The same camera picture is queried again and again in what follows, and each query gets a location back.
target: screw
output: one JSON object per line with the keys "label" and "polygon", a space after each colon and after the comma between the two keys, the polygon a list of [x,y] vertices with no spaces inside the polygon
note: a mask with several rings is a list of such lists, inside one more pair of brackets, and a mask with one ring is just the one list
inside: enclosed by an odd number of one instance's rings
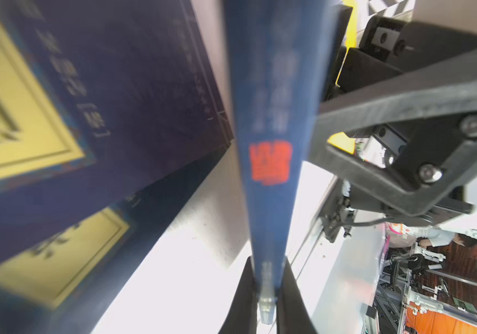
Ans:
{"label": "screw", "polygon": [[469,115],[463,118],[459,124],[459,129],[469,138],[477,137],[477,115]]}
{"label": "screw", "polygon": [[433,164],[423,164],[419,167],[419,177],[424,183],[435,183],[443,176],[443,172]]}
{"label": "screw", "polygon": [[405,49],[405,40],[399,40],[395,44],[395,48],[393,50],[393,53],[395,54],[396,57],[398,57],[404,49]]}

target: yellow label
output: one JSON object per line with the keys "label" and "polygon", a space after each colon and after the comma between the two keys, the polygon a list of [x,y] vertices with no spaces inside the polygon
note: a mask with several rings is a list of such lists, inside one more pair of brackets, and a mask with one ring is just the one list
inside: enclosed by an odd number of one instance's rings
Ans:
{"label": "yellow label", "polygon": [[346,46],[347,49],[355,48],[357,45],[357,11],[359,10],[359,6],[356,0],[343,0],[343,3],[346,6],[352,7],[352,15],[346,28],[344,46]]}
{"label": "yellow label", "polygon": [[356,140],[354,138],[348,138],[344,132],[339,132],[329,137],[328,143],[343,151],[347,151],[349,154],[354,154],[356,150]]}
{"label": "yellow label", "polygon": [[84,157],[0,23],[0,179]]}
{"label": "yellow label", "polygon": [[128,229],[105,208],[0,264],[0,288],[55,309]]}

